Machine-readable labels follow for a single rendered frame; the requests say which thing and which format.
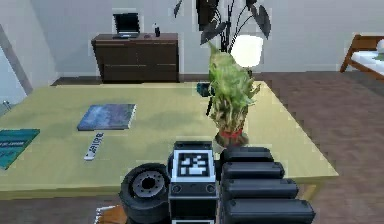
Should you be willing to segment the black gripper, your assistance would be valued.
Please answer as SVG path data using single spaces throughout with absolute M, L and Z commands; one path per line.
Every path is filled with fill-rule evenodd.
M 121 183 L 119 197 L 130 224 L 169 221 L 169 178 L 166 166 L 145 163 L 132 169 Z

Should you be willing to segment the orange brown chair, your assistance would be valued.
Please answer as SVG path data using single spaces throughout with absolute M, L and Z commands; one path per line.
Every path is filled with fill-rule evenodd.
M 126 224 L 127 216 L 121 205 L 99 207 L 93 224 Z

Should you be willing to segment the yellow-green table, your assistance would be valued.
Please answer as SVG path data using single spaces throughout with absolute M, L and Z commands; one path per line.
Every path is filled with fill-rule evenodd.
M 308 185 L 304 196 L 310 198 L 335 169 L 268 85 L 255 100 L 244 126 L 250 143 L 270 149 L 287 177 Z M 105 103 L 134 103 L 136 114 L 129 129 L 105 132 L 87 162 L 94 135 L 77 125 L 90 105 Z M 0 129 L 40 131 L 8 169 L 0 169 L 0 200 L 114 195 L 130 169 L 165 162 L 175 141 L 212 140 L 217 130 L 206 106 L 192 83 L 39 88 L 0 117 Z

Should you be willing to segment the white remote control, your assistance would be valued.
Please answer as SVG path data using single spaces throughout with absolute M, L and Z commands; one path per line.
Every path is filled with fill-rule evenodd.
M 95 158 L 95 155 L 96 155 L 103 139 L 104 139 L 104 133 L 103 132 L 98 132 L 94 136 L 91 144 L 89 145 L 89 147 L 87 149 L 85 156 L 83 157 L 83 159 L 85 161 L 92 161 Z

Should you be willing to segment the blue grey book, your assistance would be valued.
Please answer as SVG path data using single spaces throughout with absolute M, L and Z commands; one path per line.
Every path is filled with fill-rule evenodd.
M 91 105 L 77 125 L 78 131 L 129 129 L 136 104 Z

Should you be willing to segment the small dark teal box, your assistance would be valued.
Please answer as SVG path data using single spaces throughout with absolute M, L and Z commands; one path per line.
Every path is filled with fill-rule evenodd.
M 214 89 L 209 82 L 198 82 L 196 90 L 202 97 L 210 97 L 215 94 Z

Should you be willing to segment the green potted bamboo plant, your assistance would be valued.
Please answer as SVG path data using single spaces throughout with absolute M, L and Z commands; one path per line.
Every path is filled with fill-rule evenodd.
M 208 46 L 209 83 L 213 91 L 208 116 L 218 129 L 215 141 L 221 147 L 246 145 L 249 139 L 243 128 L 260 86 L 253 86 L 254 78 L 236 63 L 231 54 L 222 52 L 211 42 Z

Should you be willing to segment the dark brown chest of drawers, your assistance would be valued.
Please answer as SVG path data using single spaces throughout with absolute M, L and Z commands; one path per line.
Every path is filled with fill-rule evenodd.
M 91 44 L 103 83 L 179 81 L 177 33 L 140 33 L 136 38 L 99 34 Z

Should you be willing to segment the teal book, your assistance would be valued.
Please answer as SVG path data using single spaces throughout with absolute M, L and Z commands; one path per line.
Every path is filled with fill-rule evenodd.
M 7 170 L 17 157 L 40 134 L 39 129 L 11 129 L 0 131 L 0 168 Z

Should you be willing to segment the black laptop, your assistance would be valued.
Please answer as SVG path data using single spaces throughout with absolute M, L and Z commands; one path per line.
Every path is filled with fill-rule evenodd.
M 137 13 L 117 13 L 113 15 L 117 36 L 121 38 L 137 38 L 140 34 Z

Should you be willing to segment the dark leafed house plant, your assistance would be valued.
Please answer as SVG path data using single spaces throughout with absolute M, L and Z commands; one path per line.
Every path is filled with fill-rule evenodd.
M 260 64 L 264 40 L 271 32 L 271 21 L 266 8 L 256 5 L 258 0 L 245 0 L 235 22 L 232 22 L 235 0 L 227 5 L 226 18 L 219 11 L 220 0 L 195 1 L 201 45 L 219 36 L 219 50 L 231 54 L 240 66 L 252 68 Z M 249 20 L 255 21 L 263 37 L 241 33 Z

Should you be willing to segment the brown wooden bed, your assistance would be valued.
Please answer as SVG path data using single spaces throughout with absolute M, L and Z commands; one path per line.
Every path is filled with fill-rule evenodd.
M 380 41 L 384 41 L 384 36 L 356 34 L 341 64 L 340 72 L 345 72 L 347 67 L 351 66 L 376 80 L 384 81 L 384 59 L 376 60 L 379 55 L 377 45 Z

